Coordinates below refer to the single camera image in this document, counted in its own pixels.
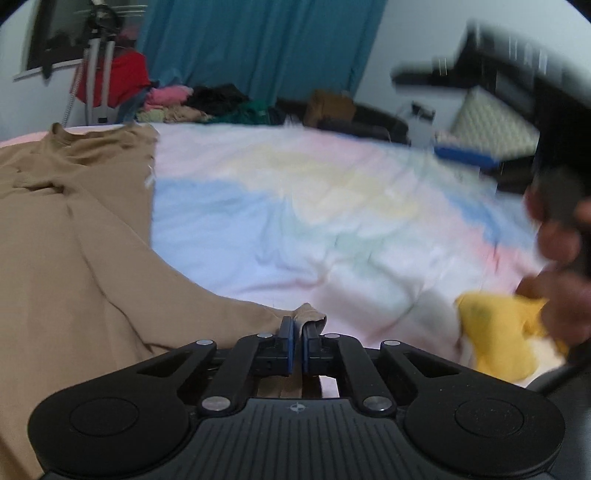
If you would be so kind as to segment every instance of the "curtain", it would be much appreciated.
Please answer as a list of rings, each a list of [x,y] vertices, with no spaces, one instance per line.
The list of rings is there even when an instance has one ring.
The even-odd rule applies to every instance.
[[[161,85],[233,83],[255,100],[355,94],[387,0],[154,0],[138,49]]]

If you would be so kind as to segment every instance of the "red cloth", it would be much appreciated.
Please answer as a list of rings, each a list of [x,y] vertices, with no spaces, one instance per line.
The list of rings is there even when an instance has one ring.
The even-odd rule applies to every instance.
[[[103,60],[99,59],[99,68],[96,69],[95,80],[95,107],[100,106],[102,103],[102,64]],[[115,108],[149,86],[150,79],[148,78],[145,57],[135,50],[124,53],[113,59],[111,65],[111,83],[109,85],[108,105],[111,108]],[[81,102],[86,103],[86,66],[82,73],[82,79],[80,81],[80,86],[78,87],[78,92],[76,93],[76,98]]]

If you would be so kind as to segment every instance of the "wall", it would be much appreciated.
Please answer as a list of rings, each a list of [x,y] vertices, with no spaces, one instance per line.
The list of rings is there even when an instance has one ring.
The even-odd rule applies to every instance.
[[[69,100],[74,67],[56,70],[49,82],[41,74],[20,80],[28,52],[37,0],[28,0],[0,28],[0,141],[47,130],[60,122]],[[69,125],[81,125],[82,104],[76,101]]]
[[[389,0],[355,100],[396,113],[409,100],[437,110],[434,126],[410,120],[413,145],[429,143],[433,128],[449,128],[461,92],[396,91],[392,69],[434,57],[453,58],[469,20],[519,33],[591,72],[591,24],[566,0]]]

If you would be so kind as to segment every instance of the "yellow cloth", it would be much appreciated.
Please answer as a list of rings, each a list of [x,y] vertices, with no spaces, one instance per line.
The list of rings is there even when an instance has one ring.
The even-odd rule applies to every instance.
[[[538,368],[527,339],[547,332],[540,320],[546,300],[491,293],[465,293],[456,300],[463,331],[472,341],[476,370],[508,382]]]

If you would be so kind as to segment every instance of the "metal screw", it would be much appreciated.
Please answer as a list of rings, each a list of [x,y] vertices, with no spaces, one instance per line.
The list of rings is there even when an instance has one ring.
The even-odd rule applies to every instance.
[[[368,397],[363,401],[363,406],[371,411],[385,411],[392,406],[392,400],[386,397]]]
[[[209,411],[224,411],[231,405],[226,397],[208,397],[201,402],[201,406]]]

